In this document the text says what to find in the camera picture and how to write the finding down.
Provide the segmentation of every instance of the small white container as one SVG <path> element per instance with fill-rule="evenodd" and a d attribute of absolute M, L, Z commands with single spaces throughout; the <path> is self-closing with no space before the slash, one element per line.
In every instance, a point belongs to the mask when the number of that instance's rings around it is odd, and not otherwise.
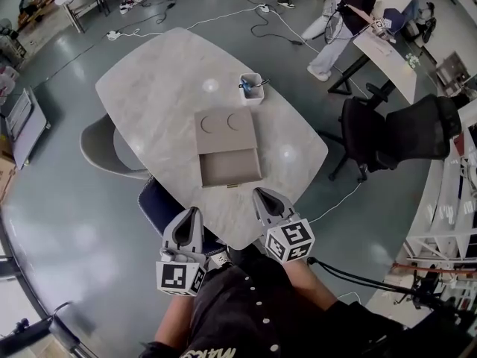
<path fill-rule="evenodd" d="M 8 65 L 0 67 L 0 73 L 10 77 L 14 81 L 16 81 L 16 79 L 20 76 L 20 74 L 14 68 Z"/>
<path fill-rule="evenodd" d="M 240 75 L 239 84 L 241 84 L 241 80 L 246 81 L 251 86 L 255 86 L 262 82 L 262 77 L 258 73 L 244 73 L 243 75 Z M 246 92 L 243 87 L 238 90 L 240 90 L 241 104 L 244 106 L 256 106 L 261 104 L 265 97 L 263 85 L 260 87 L 253 87 L 250 92 Z"/>
<path fill-rule="evenodd" d="M 8 77 L 8 75 L 0 75 L 0 81 L 2 86 L 5 87 L 4 93 L 6 95 L 9 95 L 15 89 L 15 81 Z"/>

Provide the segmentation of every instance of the white marble table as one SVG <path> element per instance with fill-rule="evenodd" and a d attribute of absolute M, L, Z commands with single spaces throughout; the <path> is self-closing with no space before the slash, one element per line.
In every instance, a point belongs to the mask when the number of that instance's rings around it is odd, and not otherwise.
<path fill-rule="evenodd" d="M 239 75 L 248 72 L 216 45 L 175 28 L 129 53 L 96 84 L 111 119 L 145 167 L 184 207 L 199 207 L 204 224 L 235 249 L 262 232 L 253 188 L 275 189 L 295 202 L 328 153 L 305 119 L 266 85 L 265 100 L 252 109 L 264 179 L 238 188 L 201 187 L 194 113 L 240 107 Z"/>

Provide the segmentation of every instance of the white cable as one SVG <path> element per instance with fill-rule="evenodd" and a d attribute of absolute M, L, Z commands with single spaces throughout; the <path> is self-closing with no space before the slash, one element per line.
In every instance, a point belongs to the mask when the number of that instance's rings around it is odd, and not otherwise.
<path fill-rule="evenodd" d="M 248 12 L 250 10 L 255 10 L 256 8 L 258 8 L 259 5 L 257 5 L 256 7 L 254 8 L 250 8 L 250 9 L 243 9 L 243 10 L 240 10 L 239 12 L 235 12 L 235 13 L 229 13 L 228 15 L 223 15 L 223 16 L 219 16 L 219 17 L 215 17 L 214 19 L 209 19 L 209 20 L 203 20 L 203 21 L 199 21 L 199 22 L 196 22 L 195 24 L 191 25 L 190 27 L 188 27 L 187 29 L 192 29 L 194 26 L 196 25 L 199 25 L 199 24 L 203 24 L 205 22 L 210 22 L 210 21 L 214 21 L 214 20 L 217 20 L 217 19 L 222 19 L 224 17 L 228 17 L 228 16 L 233 16 L 233 15 L 236 15 L 238 13 L 242 13 L 242 12 Z M 136 29 L 133 33 L 131 34 L 126 34 L 126 33 L 119 33 L 119 32 L 115 32 L 115 31 L 111 31 L 108 33 L 107 35 L 107 38 L 109 41 L 116 41 L 119 37 L 121 36 L 127 36 L 127 37 L 130 37 L 130 36 L 137 36 L 137 37 L 146 37 L 146 36 L 150 36 L 152 34 L 162 34 L 162 33 L 147 33 L 147 34 L 138 34 L 140 31 L 140 29 Z"/>
<path fill-rule="evenodd" d="M 358 184 L 358 186 L 356 186 L 356 188 L 351 192 L 349 193 L 348 195 L 346 195 L 344 198 L 341 199 L 341 201 L 336 204 L 334 207 L 331 207 L 329 210 L 327 210 L 323 215 L 321 215 L 319 218 L 316 218 L 316 219 L 313 219 L 309 222 L 309 224 L 311 223 L 314 223 L 314 222 L 317 222 L 318 220 L 320 220 L 321 218 L 323 218 L 327 213 L 333 211 L 335 208 L 339 207 L 341 203 L 343 203 L 346 199 L 348 199 L 352 194 L 354 194 L 356 192 L 356 190 L 362 185 L 362 183 Z"/>
<path fill-rule="evenodd" d="M 356 292 L 350 292 L 350 293 L 347 293 L 345 295 L 340 295 L 339 297 L 337 297 L 337 299 L 339 300 L 340 298 L 346 297 L 347 295 L 355 295 L 358 298 L 359 304 L 361 305 L 361 299 L 360 299 L 358 293 L 356 293 Z"/>
<path fill-rule="evenodd" d="M 288 24 L 285 22 L 285 20 L 284 20 L 277 12 L 275 12 L 274 10 L 271 10 L 271 12 L 272 12 L 272 13 L 275 13 L 275 14 L 279 17 L 279 19 L 282 20 L 283 24 L 285 24 L 286 27 L 287 27 L 295 36 L 297 36 L 297 37 L 302 41 L 302 43 L 304 43 L 306 46 L 308 46 L 312 51 L 315 51 L 317 54 L 320 54 L 319 51 L 317 51 L 315 48 L 313 48 L 311 45 L 309 45 L 297 32 L 295 32 L 293 29 L 291 29 L 291 28 L 290 28 L 290 25 L 288 25 Z M 341 74 L 343 74 L 343 71 L 342 71 L 342 70 L 340 70 L 340 69 L 337 68 L 336 66 L 333 66 L 333 67 L 334 67 L 336 70 L 338 70 Z M 356 84 L 356 82 L 353 81 L 351 78 L 349 78 L 349 79 L 350 79 L 351 82 L 353 82 L 353 85 L 358 88 L 358 90 L 361 92 L 361 94 L 364 95 L 364 97 L 366 97 L 366 98 L 369 99 L 369 97 L 367 96 L 367 94 L 361 90 L 361 88 Z"/>
<path fill-rule="evenodd" d="M 162 34 L 162 33 L 157 33 L 157 32 L 152 32 L 152 33 L 146 33 L 146 34 L 138 34 L 140 31 L 139 28 L 137 28 L 133 33 L 131 34 L 127 34 L 127 33 L 120 33 L 120 32 L 116 32 L 116 31 L 111 31 L 107 34 L 107 39 L 109 41 L 116 41 L 119 37 L 121 36 L 126 36 L 126 37 L 130 37 L 130 36 L 137 36 L 137 37 L 146 37 L 146 36 L 150 36 L 152 34 Z"/>
<path fill-rule="evenodd" d="M 224 17 L 233 16 L 233 15 L 236 15 L 236 14 L 242 13 L 242 12 L 248 12 L 248 11 L 250 11 L 250 10 L 255 10 L 255 9 L 258 8 L 258 7 L 260 7 L 260 5 L 257 5 L 256 7 L 250 8 L 250 9 L 243 9 L 243 10 L 240 10 L 239 12 L 229 13 L 228 15 L 223 15 L 223 16 L 215 17 L 214 19 L 199 21 L 199 22 L 196 22 L 195 24 L 191 25 L 191 26 L 188 27 L 187 29 L 192 29 L 194 26 L 199 25 L 199 24 L 203 24 L 203 23 L 205 23 L 205 22 L 214 21 L 214 20 L 217 20 L 217 19 L 222 19 L 222 18 L 224 18 Z"/>

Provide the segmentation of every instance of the black office chair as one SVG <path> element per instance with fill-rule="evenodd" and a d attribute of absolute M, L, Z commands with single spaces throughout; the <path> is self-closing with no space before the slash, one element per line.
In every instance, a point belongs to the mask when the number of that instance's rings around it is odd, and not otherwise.
<path fill-rule="evenodd" d="M 462 132 L 457 108 L 450 98 L 428 95 L 417 103 L 384 118 L 362 98 L 344 102 L 341 114 L 343 138 L 318 131 L 342 144 L 346 154 L 329 176 L 333 181 L 348 159 L 358 164 L 359 183 L 367 180 L 366 171 L 394 170 L 407 159 L 443 160 L 449 156 L 449 141 Z"/>

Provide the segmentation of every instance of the box lid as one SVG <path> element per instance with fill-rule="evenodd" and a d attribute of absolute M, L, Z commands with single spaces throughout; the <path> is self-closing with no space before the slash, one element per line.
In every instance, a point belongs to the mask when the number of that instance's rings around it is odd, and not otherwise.
<path fill-rule="evenodd" d="M 198 154 L 257 148 L 248 107 L 220 107 L 195 114 Z"/>

